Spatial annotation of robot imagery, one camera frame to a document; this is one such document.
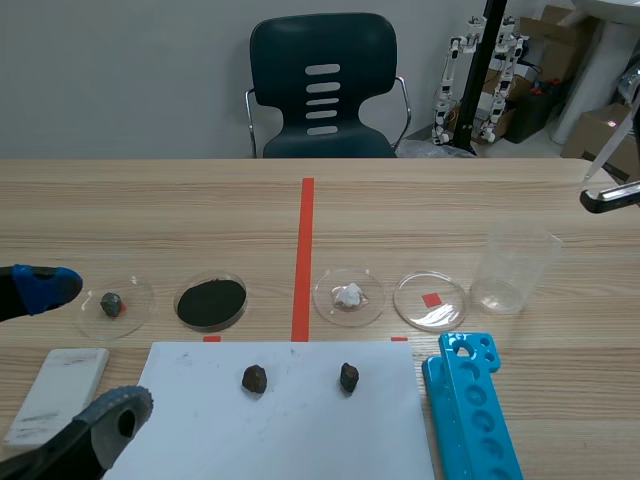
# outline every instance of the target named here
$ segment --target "clear plastic cup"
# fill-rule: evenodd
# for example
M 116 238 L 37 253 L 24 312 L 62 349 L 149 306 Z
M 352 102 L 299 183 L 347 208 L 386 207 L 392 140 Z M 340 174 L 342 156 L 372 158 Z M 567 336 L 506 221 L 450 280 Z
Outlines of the clear plastic cup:
M 561 248 L 562 241 L 540 226 L 507 222 L 494 227 L 471 285 L 472 302 L 492 313 L 518 313 Z

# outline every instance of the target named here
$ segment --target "white robot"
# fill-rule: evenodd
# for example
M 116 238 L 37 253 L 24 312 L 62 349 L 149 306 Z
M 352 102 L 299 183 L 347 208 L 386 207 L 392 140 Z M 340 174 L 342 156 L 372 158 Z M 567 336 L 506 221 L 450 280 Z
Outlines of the white robot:
M 451 137 L 445 132 L 445 123 L 449 117 L 449 113 L 453 108 L 451 105 L 451 87 L 453 85 L 453 77 L 455 73 L 455 65 L 458 55 L 460 53 L 475 53 L 477 46 L 482 42 L 482 34 L 486 19 L 472 17 L 468 25 L 468 32 L 465 37 L 452 37 L 447 54 L 444 72 L 442 73 L 442 80 L 437 92 L 436 101 L 436 113 L 433 122 L 432 136 L 433 143 L 436 145 L 443 145 Z M 498 33 L 498 39 L 496 40 L 495 53 L 503 54 L 505 60 L 502 64 L 500 72 L 500 80 L 496 85 L 493 92 L 493 101 L 491 102 L 491 109 L 489 112 L 489 118 L 485 120 L 480 126 L 479 137 L 489 142 L 495 140 L 495 134 L 493 129 L 504 112 L 506 106 L 506 99 L 509 96 L 511 90 L 511 84 L 513 83 L 513 71 L 518 58 L 522 55 L 522 38 L 519 35 L 514 35 L 513 27 L 515 20 L 513 17 L 504 17 L 500 24 L 500 30 Z

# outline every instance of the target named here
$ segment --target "black chair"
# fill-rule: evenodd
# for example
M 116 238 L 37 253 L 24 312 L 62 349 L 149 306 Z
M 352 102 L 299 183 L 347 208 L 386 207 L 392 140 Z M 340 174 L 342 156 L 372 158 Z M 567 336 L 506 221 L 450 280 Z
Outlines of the black chair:
M 396 76 L 393 27 L 370 13 L 275 18 L 251 34 L 254 88 L 245 100 L 253 157 L 257 157 L 250 94 L 259 105 L 282 111 L 282 131 L 264 147 L 268 158 L 395 157 L 411 122 L 407 88 Z M 407 107 L 400 138 L 365 126 L 358 116 L 368 98 L 399 81 Z

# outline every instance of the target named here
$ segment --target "white wall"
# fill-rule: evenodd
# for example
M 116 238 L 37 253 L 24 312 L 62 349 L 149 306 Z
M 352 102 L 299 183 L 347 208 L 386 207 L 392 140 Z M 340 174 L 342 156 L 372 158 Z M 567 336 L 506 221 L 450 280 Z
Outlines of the white wall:
M 520 16 L 536 6 L 507 8 Z M 0 157 L 248 157 L 251 31 L 267 18 L 319 12 L 391 21 L 416 131 L 432 121 L 448 38 L 483 9 L 481 0 L 3 0 Z M 264 143 L 281 116 L 257 107 L 256 117 Z M 369 100 L 362 118 L 395 139 L 400 91 Z

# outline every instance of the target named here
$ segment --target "blue test tube rack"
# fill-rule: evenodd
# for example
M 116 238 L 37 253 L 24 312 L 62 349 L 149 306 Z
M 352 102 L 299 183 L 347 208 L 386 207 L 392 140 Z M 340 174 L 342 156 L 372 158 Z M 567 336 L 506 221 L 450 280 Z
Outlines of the blue test tube rack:
M 444 333 L 422 364 L 447 480 L 523 480 L 491 374 L 500 357 L 488 333 Z

